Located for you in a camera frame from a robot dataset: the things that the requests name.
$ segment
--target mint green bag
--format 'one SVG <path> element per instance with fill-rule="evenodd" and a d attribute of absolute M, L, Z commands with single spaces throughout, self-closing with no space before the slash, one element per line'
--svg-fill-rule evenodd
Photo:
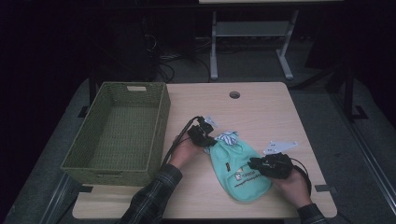
<path fill-rule="evenodd" d="M 250 158 L 260 155 L 238 139 L 237 132 L 223 133 L 216 140 L 218 142 L 206 152 L 210 154 L 213 169 L 225 191 L 241 202 L 251 202 L 262 196 L 272 182 L 248 166 Z"/>

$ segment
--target wicker basket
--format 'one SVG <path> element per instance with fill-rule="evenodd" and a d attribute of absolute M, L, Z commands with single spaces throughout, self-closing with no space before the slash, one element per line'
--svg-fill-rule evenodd
<path fill-rule="evenodd" d="M 170 104 L 165 83 L 103 83 L 61 168 L 83 184 L 146 186 L 161 166 Z"/>

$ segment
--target plaid sleeve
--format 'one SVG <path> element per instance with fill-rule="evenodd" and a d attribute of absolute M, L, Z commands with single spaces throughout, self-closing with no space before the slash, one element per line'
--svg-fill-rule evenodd
<path fill-rule="evenodd" d="M 166 164 L 150 184 L 134 195 L 118 223 L 161 223 L 166 204 L 181 177 L 175 166 Z"/>
<path fill-rule="evenodd" d="M 318 206 L 311 203 L 297 210 L 302 224 L 326 224 L 328 220 L 322 215 Z"/>

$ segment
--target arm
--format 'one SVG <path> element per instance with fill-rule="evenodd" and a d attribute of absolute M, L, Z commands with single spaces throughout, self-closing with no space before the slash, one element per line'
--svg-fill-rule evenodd
<path fill-rule="evenodd" d="M 298 171 L 293 169 L 287 179 L 270 179 L 281 189 L 286 200 L 296 207 L 303 224 L 329 223 L 317 205 L 312 203 L 306 182 Z"/>
<path fill-rule="evenodd" d="M 203 151 L 202 147 L 194 145 L 184 135 L 169 162 L 148 186 L 139 190 L 132 198 L 130 207 L 119 223 L 161 223 L 168 200 L 182 178 L 180 169 Z"/>

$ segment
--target person's left hand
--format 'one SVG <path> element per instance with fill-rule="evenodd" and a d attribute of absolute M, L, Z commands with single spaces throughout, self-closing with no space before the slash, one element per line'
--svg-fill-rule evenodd
<path fill-rule="evenodd" d="M 174 165 L 177 169 L 181 169 L 187 162 L 189 162 L 196 154 L 204 152 L 203 147 L 196 146 L 185 133 L 181 139 L 179 145 L 175 148 L 172 153 L 172 157 L 169 164 Z"/>

